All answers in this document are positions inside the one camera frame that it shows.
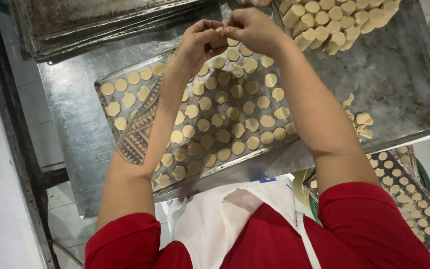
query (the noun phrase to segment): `floor tile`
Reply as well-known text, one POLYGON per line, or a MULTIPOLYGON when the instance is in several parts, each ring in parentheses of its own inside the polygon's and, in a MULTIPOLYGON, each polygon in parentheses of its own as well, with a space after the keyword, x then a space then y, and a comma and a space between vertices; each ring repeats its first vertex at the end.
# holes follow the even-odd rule
POLYGON ((28 127, 53 120, 41 80, 19 86, 18 94, 28 127))
POLYGON ((70 203, 74 203, 71 182, 67 181, 57 186, 47 189, 47 199, 49 208, 56 208, 70 203))
POLYGON ((16 86, 21 86, 41 79, 36 62, 24 61, 21 58, 18 43, 7 46, 6 52, 8 53, 9 64, 11 65, 16 86))
POLYGON ((171 239, 170 239, 169 224, 163 223, 160 226, 161 226, 161 233, 160 233, 159 249, 162 249, 171 242, 171 239))
POLYGON ((49 220, 51 235, 63 248, 87 243, 94 234, 97 218, 83 220, 74 203, 52 208, 48 215, 53 218, 49 220))
POLYGON ((18 41, 18 38, 12 27, 11 17, 0 11, 0 30, 3 36, 4 46, 14 44, 18 41))
POLYGON ((52 121, 30 127, 29 135, 40 167, 64 162, 61 143, 52 121))

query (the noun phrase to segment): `stainless steel table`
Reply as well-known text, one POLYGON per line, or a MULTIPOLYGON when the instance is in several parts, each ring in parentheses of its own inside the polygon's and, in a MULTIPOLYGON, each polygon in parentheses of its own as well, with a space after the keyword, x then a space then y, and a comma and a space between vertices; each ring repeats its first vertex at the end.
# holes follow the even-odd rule
MULTIPOLYGON (((231 9, 239 7, 223 0, 213 4, 204 17, 224 20, 231 9)), ((105 44, 56 64, 39 64, 81 217, 97 216, 115 146, 94 81, 176 46, 187 27, 177 25, 105 44)), ((339 100, 352 92, 355 100, 350 109, 367 111, 373 117, 373 139, 363 141, 366 152, 430 137, 430 37, 417 0, 403 1, 385 28, 360 36, 349 51, 329 57, 317 49, 305 55, 339 100)), ((313 166, 298 139, 204 180, 189 182, 156 197, 156 202, 313 166)))

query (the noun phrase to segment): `dough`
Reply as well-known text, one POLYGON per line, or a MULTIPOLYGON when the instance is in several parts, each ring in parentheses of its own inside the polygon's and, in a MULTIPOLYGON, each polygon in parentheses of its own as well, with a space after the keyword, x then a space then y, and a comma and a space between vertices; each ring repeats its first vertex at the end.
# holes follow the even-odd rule
POLYGON ((240 52, 242 52, 242 55, 245 57, 251 56, 253 54, 253 51, 249 50, 245 45, 242 46, 240 52))
POLYGON ((230 73, 223 71, 218 75, 218 83, 223 86, 227 85, 230 82, 230 73))
POLYGON ((265 85, 268 88, 274 87, 277 83, 278 79, 273 74, 268 74, 265 76, 265 85))
POLYGON ((198 174, 198 172, 200 171, 200 162, 196 161, 196 160, 192 160, 188 165, 188 172, 190 172, 190 174, 192 175, 196 175, 198 174))
POLYGON ((173 169, 172 175, 176 180, 183 180, 183 178, 185 177, 185 167, 176 166, 173 169))
POLYGON ((248 130, 254 132, 258 130, 258 127, 260 126, 260 124, 255 118, 249 118, 245 121, 245 126, 247 127, 248 130))
POLYGON ((183 123, 184 120, 185 120, 185 116, 183 115, 182 111, 178 111, 177 118, 175 119, 175 124, 179 125, 183 123))
POLYGON ((430 235, 430 226, 429 226, 429 227, 426 227, 426 228, 424 229, 424 232, 425 232, 427 235, 430 235))
POLYGON ((193 92, 194 92, 194 94, 196 94, 196 95, 202 95, 202 94, 204 94, 204 91, 205 91, 204 84, 203 84, 203 83, 200 83, 200 82, 195 83, 195 84, 192 86, 192 91, 193 91, 193 92))
POLYGON ((263 127, 272 127, 275 125, 275 120, 269 115, 261 116, 260 123, 263 127))
POLYGON ((273 136, 272 132, 264 132, 261 134, 261 143, 263 144, 270 144, 273 142, 273 139, 275 137, 273 136))
POLYGON ((392 185, 391 188, 389 188, 389 192, 392 194, 396 194, 401 190, 401 187, 399 185, 392 185))
POLYGON ((401 156, 400 159, 403 164, 411 164, 411 157, 408 155, 401 156))
POLYGON ((204 147, 205 150, 208 150, 209 148, 211 148, 213 143, 214 143, 214 139, 212 138, 212 136, 208 134, 203 135, 200 138, 200 145, 204 147))
POLYGON ((118 91, 124 91, 125 89, 127 89, 127 81, 123 78, 119 78, 116 81, 116 89, 118 91))
POLYGON ((385 161, 383 163, 383 165, 384 165, 385 168, 391 169, 394 166, 394 163, 391 162, 391 161, 385 161))
POLYGON ((391 177, 389 177, 389 176, 383 177, 383 183, 384 184, 386 184, 388 186, 391 186, 393 184, 393 182, 394 181, 393 181, 393 179, 391 177))
POLYGON ((185 102, 188 100, 188 91, 184 90, 183 91, 183 96, 182 96, 182 102, 185 102))
POLYGON ((119 102, 110 102, 110 104, 106 107, 107 115, 115 116, 120 112, 120 103, 119 102))
POLYGON ((200 119, 197 122, 197 127, 200 131, 206 132, 210 128, 210 123, 206 119, 200 119))
POLYGON ((139 92, 137 95, 139 96, 139 99, 141 101, 145 101, 147 99, 147 96, 149 96, 149 93, 151 92, 151 89, 149 89, 147 86, 140 87, 139 92))
POLYGON ((234 46, 238 45, 238 43, 240 42, 238 40, 233 40, 230 37, 227 38, 226 41, 228 42, 228 45, 231 46, 231 47, 234 47, 234 46))
POLYGON ((209 110, 212 107, 212 100, 206 96, 203 96, 198 101, 198 104, 200 105, 201 110, 209 110))
POLYGON ((289 122, 285 125, 286 133, 289 135, 296 133, 296 126, 294 122, 289 122))
POLYGON ((414 193, 411 195, 411 198, 415 201, 419 201, 422 199, 422 195, 420 193, 414 193))
POLYGON ((179 130, 172 131, 172 135, 170 136, 170 139, 174 143, 180 144, 183 141, 183 133, 179 130))
POLYGON ((392 175, 395 177, 399 177, 401 174, 402 174, 401 170, 397 168, 392 171, 392 175))
POLYGON ((127 120, 124 117, 119 117, 114 121, 114 126, 120 131, 127 128, 127 120))
POLYGON ((225 119, 224 115, 222 115, 222 114, 215 114, 215 115, 212 116, 212 124, 215 127, 218 127, 218 126, 220 126, 220 125, 223 124, 223 120, 224 119, 225 119))
POLYGON ((255 59, 253 59, 253 58, 249 58, 245 62, 245 64, 243 65, 243 69, 248 74, 253 74, 253 72, 257 69, 257 66, 258 66, 258 62, 255 59))
POLYGON ((255 104, 252 101, 247 101, 243 104, 243 112, 251 115, 255 111, 255 104))
POLYGON ((225 59, 217 56, 212 60, 212 67, 214 69, 222 69, 225 66, 225 59))
POLYGON ((226 147, 218 151, 218 159, 222 162, 228 160, 231 155, 232 152, 226 147))
POLYGON ((275 63, 275 60, 273 60, 273 58, 270 58, 270 57, 264 55, 260 58, 260 62, 264 68, 268 68, 275 63))
POLYGON ((404 154, 404 153, 406 153, 406 152, 408 151, 408 147, 406 147, 406 146, 398 147, 398 148, 396 149, 396 151, 397 151, 398 153, 400 153, 400 154, 404 154))
POLYGON ((100 90, 105 95, 111 95, 115 92, 116 87, 112 83, 105 83, 100 87, 100 90))
POLYGON ((228 110, 226 111, 226 114, 231 120, 236 120, 238 118, 238 116, 240 115, 240 110, 238 110, 238 108, 232 106, 232 107, 228 108, 228 110))
POLYGON ((232 78, 242 78, 243 77, 243 69, 239 65, 232 66, 232 78))
POLYGON ((250 80, 245 84, 245 90, 247 90, 249 94, 254 94, 258 91, 258 84, 255 81, 250 80))
POLYGON ((418 206, 421 208, 426 208, 428 206, 426 200, 421 200, 418 202, 418 206))
POLYGON ((157 182, 159 187, 165 188, 166 186, 169 186, 170 176, 167 174, 160 174, 155 181, 157 182))
POLYGON ((128 76, 127 76, 127 81, 130 84, 137 84, 140 82, 140 75, 137 72, 131 72, 128 76))
POLYGON ((414 209, 416 209, 416 208, 414 207, 414 205, 413 205, 413 204, 411 204, 411 203, 405 203, 403 207, 404 207, 404 209, 406 209, 407 211, 413 211, 414 209))
POLYGON ((418 225, 421 227, 427 227, 427 225, 428 225, 427 220, 425 220, 425 219, 418 220, 418 225))
POLYGON ((372 168, 376 168, 379 165, 377 160, 374 160, 374 159, 369 160, 369 163, 371 164, 372 168))
POLYGON ((226 51, 226 58, 229 61, 236 62, 240 58, 240 53, 238 53, 238 50, 236 48, 229 48, 226 51))
POLYGON ((192 138, 195 134, 195 128, 192 125, 185 125, 182 129, 183 136, 192 138))
POLYGON ((257 101, 257 106, 259 108, 267 108, 270 105, 270 99, 266 96, 260 96, 257 101))
POLYGON ((410 193, 413 193, 416 191, 416 187, 413 184, 409 184, 408 186, 406 186, 406 190, 410 193))
POLYGON ((205 87, 207 89, 215 89, 216 88, 216 78, 213 76, 209 77, 207 81, 205 81, 205 87))
POLYGON ((180 162, 185 159, 185 156, 187 155, 187 151, 184 148, 180 147, 175 150, 173 155, 175 156, 175 159, 180 162))
POLYGON ((218 133, 216 133, 216 137, 219 142, 225 144, 230 141, 230 133, 225 129, 221 129, 220 131, 218 131, 218 133))
POLYGON ((276 140, 281 140, 286 137, 286 130, 283 127, 277 127, 275 131, 273 131, 273 137, 276 140))
POLYGON ((399 183, 401 183, 402 185, 408 185, 409 180, 408 180, 408 178, 402 177, 399 179, 399 183))
POLYGON ((245 151, 245 144, 243 144, 243 142, 235 142, 235 144, 233 144, 232 146, 232 152, 235 155, 240 155, 245 151))
POLYGON ((284 107, 280 107, 277 110, 275 110, 275 113, 273 113, 275 117, 277 117, 279 120, 284 120, 290 116, 290 110, 284 107))
POLYGON ((225 91, 221 90, 218 91, 215 94, 215 102, 219 103, 219 104, 223 104, 225 102, 228 102, 228 93, 226 93, 225 91))
POLYGON ((235 99, 240 99, 243 96, 243 88, 241 85, 233 85, 230 92, 235 99))
POLYGON ((421 217, 421 212, 419 210, 413 210, 411 211, 411 217, 418 219, 421 217))
POLYGON ((382 177, 382 176, 384 175, 384 169, 376 168, 376 169, 374 170, 374 173, 376 173, 376 175, 377 175, 378 177, 382 177))
POLYGON ((285 97, 285 92, 282 88, 275 88, 271 91, 271 96, 279 102, 285 97))
POLYGON ((197 142, 191 142, 190 144, 188 144, 188 153, 190 155, 196 155, 200 152, 200 144, 198 144, 197 142))
POLYGON ((205 76, 206 74, 208 74, 208 64, 204 64, 202 65, 202 68, 200 69, 200 71, 198 71, 199 76, 205 76))
POLYGON ((152 77, 152 69, 150 67, 142 67, 140 70, 140 76, 143 80, 149 80, 152 77))
POLYGON ((196 105, 188 105, 185 108, 185 115, 191 119, 195 118, 198 115, 198 107, 196 105))
POLYGON ((250 150, 255 150, 260 145, 260 139, 256 136, 252 136, 247 140, 247 146, 250 150))
POLYGON ((135 113, 137 113, 137 111, 138 111, 138 109, 136 109, 136 110, 132 111, 132 113, 130 114, 130 118, 131 118, 131 119, 134 117, 134 115, 135 115, 135 113))
POLYGON ((380 161, 384 161, 385 159, 387 159, 387 153, 386 152, 381 152, 381 153, 379 153, 379 155, 377 156, 377 158, 380 161))
POLYGON ((405 202, 408 202, 408 197, 404 194, 399 194, 398 196, 396 196, 396 201, 401 202, 401 203, 405 203, 405 202))
POLYGON ((206 168, 211 168, 216 162, 216 156, 214 154, 207 154, 207 156, 204 157, 204 164, 206 168))
POLYGON ((242 137, 244 133, 245 133, 245 128, 243 127, 243 124, 237 123, 233 125, 232 134, 234 134, 236 138, 242 137))

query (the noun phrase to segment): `tattoo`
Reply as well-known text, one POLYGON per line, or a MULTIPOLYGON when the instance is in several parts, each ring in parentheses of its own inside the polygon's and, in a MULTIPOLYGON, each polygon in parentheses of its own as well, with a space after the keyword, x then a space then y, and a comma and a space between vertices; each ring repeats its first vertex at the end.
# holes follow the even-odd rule
POLYGON ((162 74, 152 87, 147 99, 130 120, 130 124, 124 130, 119 141, 117 141, 117 152, 129 163, 136 165, 144 164, 149 147, 152 124, 155 119, 155 113, 157 113, 157 105, 164 80, 165 75, 162 74))

